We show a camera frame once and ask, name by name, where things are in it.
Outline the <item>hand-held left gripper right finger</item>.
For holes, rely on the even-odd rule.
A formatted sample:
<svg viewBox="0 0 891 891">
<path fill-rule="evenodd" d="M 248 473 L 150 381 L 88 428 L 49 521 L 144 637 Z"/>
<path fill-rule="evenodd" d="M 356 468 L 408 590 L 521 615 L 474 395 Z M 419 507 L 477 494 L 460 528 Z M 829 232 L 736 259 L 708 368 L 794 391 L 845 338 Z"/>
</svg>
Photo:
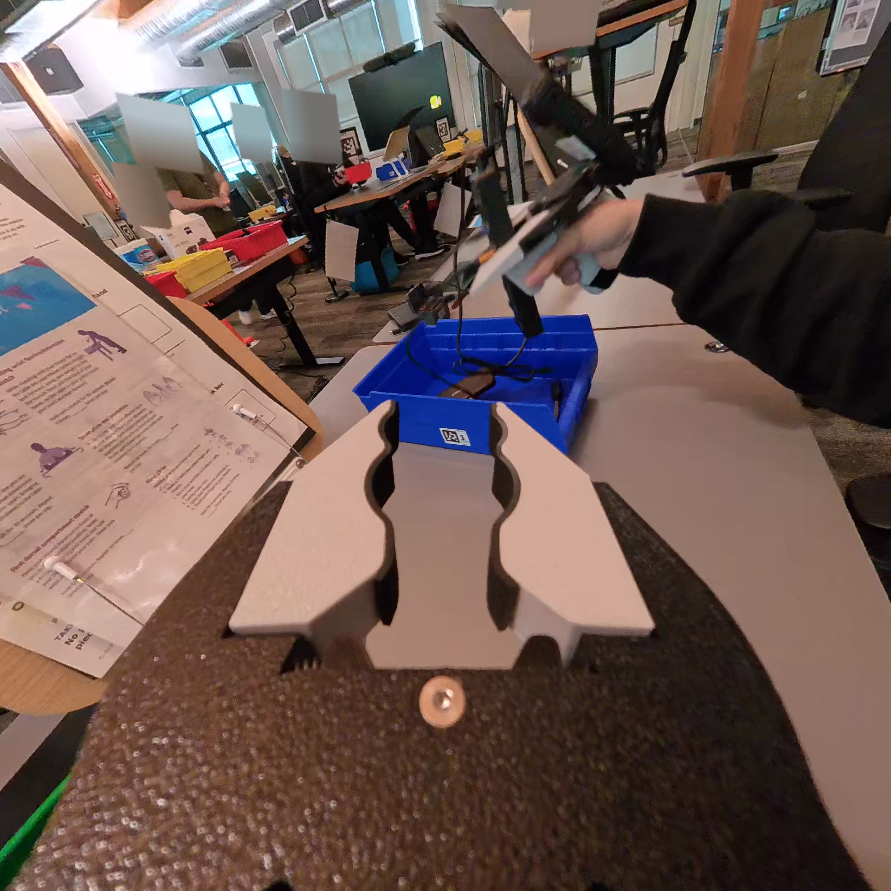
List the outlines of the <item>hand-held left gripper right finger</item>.
<svg viewBox="0 0 891 891">
<path fill-rule="evenodd" d="M 655 621 L 592 479 L 504 403 L 492 405 L 501 506 L 486 604 L 499 631 L 551 639 L 569 663 L 587 635 L 645 638 Z"/>
</svg>

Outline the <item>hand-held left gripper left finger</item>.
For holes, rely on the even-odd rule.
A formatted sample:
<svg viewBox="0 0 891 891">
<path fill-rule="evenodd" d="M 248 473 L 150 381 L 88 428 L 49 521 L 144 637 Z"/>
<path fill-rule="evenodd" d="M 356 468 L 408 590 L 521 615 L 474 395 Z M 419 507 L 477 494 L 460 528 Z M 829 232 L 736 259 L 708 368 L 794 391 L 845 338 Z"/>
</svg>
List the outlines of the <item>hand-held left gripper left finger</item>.
<svg viewBox="0 0 891 891">
<path fill-rule="evenodd" d="M 398 603 L 395 490 L 399 408 L 386 400 L 295 474 L 228 621 L 236 635 L 364 644 Z"/>
</svg>

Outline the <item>black usb hub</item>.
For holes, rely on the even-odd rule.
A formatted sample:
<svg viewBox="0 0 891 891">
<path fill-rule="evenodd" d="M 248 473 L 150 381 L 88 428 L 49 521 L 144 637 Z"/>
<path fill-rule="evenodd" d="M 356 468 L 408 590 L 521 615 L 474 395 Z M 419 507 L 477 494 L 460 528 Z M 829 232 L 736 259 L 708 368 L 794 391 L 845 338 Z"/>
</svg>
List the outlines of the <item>black usb hub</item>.
<svg viewBox="0 0 891 891">
<path fill-rule="evenodd" d="M 506 199 L 500 186 L 500 177 L 493 166 L 476 173 L 473 180 L 473 193 L 479 207 L 480 216 L 489 239 L 490 259 L 496 251 L 517 238 Z M 480 262 L 487 259 L 480 256 Z M 510 309 L 523 336 L 535 338 L 543 332 L 542 320 L 533 294 L 526 294 L 504 277 L 501 280 Z"/>
</svg>

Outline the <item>black usb cable blue plug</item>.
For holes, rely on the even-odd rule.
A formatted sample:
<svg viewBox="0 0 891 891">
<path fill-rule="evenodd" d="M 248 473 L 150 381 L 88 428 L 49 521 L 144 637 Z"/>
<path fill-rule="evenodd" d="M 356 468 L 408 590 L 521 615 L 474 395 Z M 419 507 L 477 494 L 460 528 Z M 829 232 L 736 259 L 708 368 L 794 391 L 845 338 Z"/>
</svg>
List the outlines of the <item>black usb cable blue plug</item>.
<svg viewBox="0 0 891 891">
<path fill-rule="evenodd" d="M 463 304 L 480 269 L 480 257 L 461 260 L 461 252 L 462 240 L 459 239 L 452 251 L 452 278 L 456 286 L 455 307 L 458 313 L 453 370 L 466 375 L 482 374 L 488 372 L 486 363 L 475 357 L 467 357 L 462 351 Z"/>
</svg>

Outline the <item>blue plastic bin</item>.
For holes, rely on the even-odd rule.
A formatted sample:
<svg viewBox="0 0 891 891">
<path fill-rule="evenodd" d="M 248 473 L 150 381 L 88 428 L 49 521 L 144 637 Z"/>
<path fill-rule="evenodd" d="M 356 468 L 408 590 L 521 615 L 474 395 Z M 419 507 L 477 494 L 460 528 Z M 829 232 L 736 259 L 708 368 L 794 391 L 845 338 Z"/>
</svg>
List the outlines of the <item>blue plastic bin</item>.
<svg viewBox="0 0 891 891">
<path fill-rule="evenodd" d="M 542 334 L 527 339 L 511 317 L 463 322 L 464 355 L 483 360 L 496 377 L 478 399 L 439 397 L 470 376 L 453 370 L 456 319 L 420 323 L 353 392 L 368 411 L 396 402 L 401 442 L 488 454 L 491 406 L 503 403 L 567 453 L 591 391 L 598 348 L 587 316 L 545 316 L 542 325 Z"/>
</svg>

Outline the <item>person's right forearm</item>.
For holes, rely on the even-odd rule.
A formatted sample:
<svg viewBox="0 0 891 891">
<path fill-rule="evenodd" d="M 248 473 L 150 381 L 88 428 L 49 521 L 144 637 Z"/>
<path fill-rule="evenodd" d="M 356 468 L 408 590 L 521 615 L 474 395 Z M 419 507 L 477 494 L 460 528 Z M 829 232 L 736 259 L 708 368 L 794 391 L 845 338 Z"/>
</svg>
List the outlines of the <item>person's right forearm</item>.
<svg viewBox="0 0 891 891">
<path fill-rule="evenodd" d="M 822 231 L 781 194 L 720 204 L 648 196 L 618 273 L 672 291 L 703 329 L 818 407 L 890 426 L 890 241 Z"/>
</svg>

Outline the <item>person's right hand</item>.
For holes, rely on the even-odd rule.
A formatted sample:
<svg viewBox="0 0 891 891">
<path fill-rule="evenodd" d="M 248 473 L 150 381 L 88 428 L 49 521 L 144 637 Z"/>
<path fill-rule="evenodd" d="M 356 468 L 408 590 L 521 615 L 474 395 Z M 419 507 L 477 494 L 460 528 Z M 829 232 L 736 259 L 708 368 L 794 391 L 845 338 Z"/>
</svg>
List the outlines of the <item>person's right hand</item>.
<svg viewBox="0 0 891 891">
<path fill-rule="evenodd" d="M 564 285 L 581 284 L 579 259 L 591 257 L 601 270 L 616 270 L 640 221 L 643 200 L 612 199 L 591 206 L 584 217 L 565 229 L 526 275 L 525 283 L 540 288 L 556 276 Z"/>
</svg>

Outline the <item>blue bag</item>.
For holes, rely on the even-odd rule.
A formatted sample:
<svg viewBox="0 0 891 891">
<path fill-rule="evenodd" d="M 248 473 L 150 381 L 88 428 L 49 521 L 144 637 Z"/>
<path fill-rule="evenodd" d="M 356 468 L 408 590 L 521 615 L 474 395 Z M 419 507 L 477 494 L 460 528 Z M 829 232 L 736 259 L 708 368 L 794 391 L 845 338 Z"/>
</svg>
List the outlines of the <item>blue bag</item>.
<svg viewBox="0 0 891 891">
<path fill-rule="evenodd" d="M 387 282 L 384 288 L 378 280 L 373 262 L 365 260 L 355 266 L 355 278 L 351 282 L 351 289 L 359 294 L 375 294 L 391 290 L 400 275 L 400 268 L 395 261 L 395 252 L 392 248 L 381 251 L 380 266 Z"/>
</svg>

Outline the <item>standing desk with wooden edge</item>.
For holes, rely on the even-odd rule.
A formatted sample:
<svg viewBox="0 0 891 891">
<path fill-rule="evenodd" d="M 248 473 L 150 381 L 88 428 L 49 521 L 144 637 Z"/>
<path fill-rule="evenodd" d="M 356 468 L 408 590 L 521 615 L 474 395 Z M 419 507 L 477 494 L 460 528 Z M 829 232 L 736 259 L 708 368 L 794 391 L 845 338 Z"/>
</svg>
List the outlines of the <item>standing desk with wooden edge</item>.
<svg viewBox="0 0 891 891">
<path fill-rule="evenodd" d="M 322 368 L 339 368 L 345 363 L 341 356 L 317 356 L 310 348 L 306 337 L 299 327 L 290 304 L 279 292 L 278 284 L 284 281 L 285 273 L 293 275 L 294 262 L 291 254 L 307 242 L 306 236 L 289 239 L 284 246 L 262 255 L 250 264 L 242 265 L 235 271 L 207 284 L 203 288 L 186 297 L 173 297 L 175 305 L 182 306 L 216 306 L 223 304 L 230 311 L 235 310 L 233 293 L 241 296 L 241 292 L 253 296 L 263 295 L 263 301 L 273 309 L 273 314 L 284 329 L 285 338 L 297 355 L 297 360 L 286 361 L 279 358 L 273 360 L 273 370 L 305 373 L 306 370 Z"/>
</svg>

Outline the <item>red plastic bin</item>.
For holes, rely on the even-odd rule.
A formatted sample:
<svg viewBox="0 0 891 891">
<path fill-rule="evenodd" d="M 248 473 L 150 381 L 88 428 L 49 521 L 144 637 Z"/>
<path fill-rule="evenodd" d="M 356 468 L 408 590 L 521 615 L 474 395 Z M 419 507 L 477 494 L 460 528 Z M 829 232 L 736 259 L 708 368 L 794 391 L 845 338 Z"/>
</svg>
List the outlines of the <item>red plastic bin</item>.
<svg viewBox="0 0 891 891">
<path fill-rule="evenodd" d="M 233 254 L 238 263 L 251 263 L 262 256 L 288 246 L 289 241 L 281 220 L 250 226 L 229 232 L 217 239 L 202 243 L 200 251 L 223 250 Z"/>
</svg>

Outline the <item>yellow plastic bin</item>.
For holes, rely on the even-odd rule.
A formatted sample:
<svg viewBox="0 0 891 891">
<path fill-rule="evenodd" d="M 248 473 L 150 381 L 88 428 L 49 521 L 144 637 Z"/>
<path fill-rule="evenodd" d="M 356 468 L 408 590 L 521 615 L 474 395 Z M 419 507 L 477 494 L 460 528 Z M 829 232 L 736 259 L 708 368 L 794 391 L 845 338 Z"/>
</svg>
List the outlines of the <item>yellow plastic bin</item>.
<svg viewBox="0 0 891 891">
<path fill-rule="evenodd" d="M 215 248 L 160 263 L 153 275 L 167 273 L 171 273 L 186 293 L 191 294 L 231 274 L 232 265 L 226 251 Z"/>
</svg>

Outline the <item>white cardboard box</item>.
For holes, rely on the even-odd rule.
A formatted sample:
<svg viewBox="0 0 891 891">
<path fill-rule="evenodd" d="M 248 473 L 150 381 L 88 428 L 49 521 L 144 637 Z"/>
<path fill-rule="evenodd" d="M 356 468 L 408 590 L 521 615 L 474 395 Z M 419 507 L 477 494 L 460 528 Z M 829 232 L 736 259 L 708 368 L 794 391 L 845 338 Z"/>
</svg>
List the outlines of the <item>white cardboard box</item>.
<svg viewBox="0 0 891 891">
<path fill-rule="evenodd" d="M 170 210 L 170 226 L 143 226 L 142 230 L 155 239 L 169 258 L 180 258 L 200 250 L 201 245 L 217 238 L 202 215 L 184 214 Z"/>
</svg>

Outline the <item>green plastic edge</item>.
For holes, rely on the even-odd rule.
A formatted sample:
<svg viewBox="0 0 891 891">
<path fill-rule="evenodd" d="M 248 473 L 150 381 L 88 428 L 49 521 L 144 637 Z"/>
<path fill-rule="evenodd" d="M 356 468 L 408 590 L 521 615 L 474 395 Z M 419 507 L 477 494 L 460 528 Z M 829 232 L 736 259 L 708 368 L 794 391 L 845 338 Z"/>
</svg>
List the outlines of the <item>green plastic edge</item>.
<svg viewBox="0 0 891 891">
<path fill-rule="evenodd" d="M 71 778 L 68 774 L 44 802 L 24 821 L 1 850 L 1 886 L 5 888 L 19 873 L 48 823 Z"/>
</svg>

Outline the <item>black wall monitor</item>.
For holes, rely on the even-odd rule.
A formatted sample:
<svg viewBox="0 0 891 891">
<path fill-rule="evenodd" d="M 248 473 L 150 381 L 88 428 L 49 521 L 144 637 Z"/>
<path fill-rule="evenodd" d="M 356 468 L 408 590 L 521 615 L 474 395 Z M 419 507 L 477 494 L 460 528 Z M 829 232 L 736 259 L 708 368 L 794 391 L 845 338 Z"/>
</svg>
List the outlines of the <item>black wall monitor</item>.
<svg viewBox="0 0 891 891">
<path fill-rule="evenodd" d="M 390 133 L 401 127 L 435 127 L 442 119 L 450 129 L 458 127 L 440 43 L 351 77 L 349 89 L 371 151 L 384 149 Z"/>
</svg>

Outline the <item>black wall speaker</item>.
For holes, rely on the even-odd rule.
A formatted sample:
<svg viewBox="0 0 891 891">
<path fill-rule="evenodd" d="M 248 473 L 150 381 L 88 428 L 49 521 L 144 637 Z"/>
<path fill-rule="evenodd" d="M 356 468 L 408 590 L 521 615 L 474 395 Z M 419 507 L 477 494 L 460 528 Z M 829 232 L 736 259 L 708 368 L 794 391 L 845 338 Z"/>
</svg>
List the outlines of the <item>black wall speaker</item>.
<svg viewBox="0 0 891 891">
<path fill-rule="evenodd" d="M 64 51 L 56 44 L 34 50 L 25 62 L 39 87 L 49 96 L 72 95 L 84 86 Z"/>
</svg>

